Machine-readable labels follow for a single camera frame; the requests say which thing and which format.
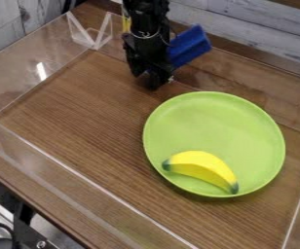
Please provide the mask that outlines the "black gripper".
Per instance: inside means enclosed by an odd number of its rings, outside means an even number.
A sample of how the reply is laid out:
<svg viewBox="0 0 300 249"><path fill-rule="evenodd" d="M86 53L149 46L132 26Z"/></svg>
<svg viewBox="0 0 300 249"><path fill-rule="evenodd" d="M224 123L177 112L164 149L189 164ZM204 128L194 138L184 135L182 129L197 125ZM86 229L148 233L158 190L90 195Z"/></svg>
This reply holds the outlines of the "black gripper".
<svg viewBox="0 0 300 249"><path fill-rule="evenodd" d="M156 61L165 58L172 32L169 30L161 31L150 39L141 39L132 33L125 33L122 38L126 62L133 76L138 77L149 72L148 86L152 90L158 89L170 81L172 74L160 68L153 68L153 65Z"/></svg>

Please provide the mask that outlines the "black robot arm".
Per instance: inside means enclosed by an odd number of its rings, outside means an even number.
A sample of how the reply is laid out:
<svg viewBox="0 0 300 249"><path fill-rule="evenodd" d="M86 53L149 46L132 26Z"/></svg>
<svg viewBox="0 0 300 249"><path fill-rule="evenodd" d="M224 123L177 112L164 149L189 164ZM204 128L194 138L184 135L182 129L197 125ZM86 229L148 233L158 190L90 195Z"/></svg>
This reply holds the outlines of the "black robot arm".
<svg viewBox="0 0 300 249"><path fill-rule="evenodd" d="M124 33L125 56L134 77L149 74L148 87L157 89L174 71L170 46L170 0L124 0L130 29Z"/></svg>

